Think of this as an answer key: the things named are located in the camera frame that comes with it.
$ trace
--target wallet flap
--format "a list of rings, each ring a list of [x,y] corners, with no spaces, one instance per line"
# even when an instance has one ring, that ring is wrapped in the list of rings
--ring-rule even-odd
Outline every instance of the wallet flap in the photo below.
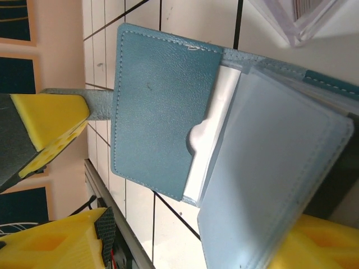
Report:
[[[222,48],[129,24],[117,46],[112,172],[181,200]]]
[[[224,128],[198,216],[207,266],[265,268],[353,123],[254,71],[242,74]]]

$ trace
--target wallet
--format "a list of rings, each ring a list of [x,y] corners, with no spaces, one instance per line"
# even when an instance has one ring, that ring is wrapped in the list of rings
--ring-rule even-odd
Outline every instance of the wallet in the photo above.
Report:
[[[359,178],[358,101],[315,71],[122,24],[111,170],[200,208],[208,268],[265,268],[300,214]]]

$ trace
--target yellow foam block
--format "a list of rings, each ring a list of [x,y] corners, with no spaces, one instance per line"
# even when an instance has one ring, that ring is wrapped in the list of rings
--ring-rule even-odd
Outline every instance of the yellow foam block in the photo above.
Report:
[[[303,215],[268,269],[358,269],[359,230]]]
[[[89,116],[79,95],[12,94],[11,99],[37,151],[58,140]]]
[[[19,177],[25,178],[28,174],[51,162],[72,140],[80,135],[86,125],[87,121],[84,121],[52,142],[19,172]]]
[[[105,210],[97,208],[2,237],[6,245],[0,249],[0,268],[104,268],[94,223]]]

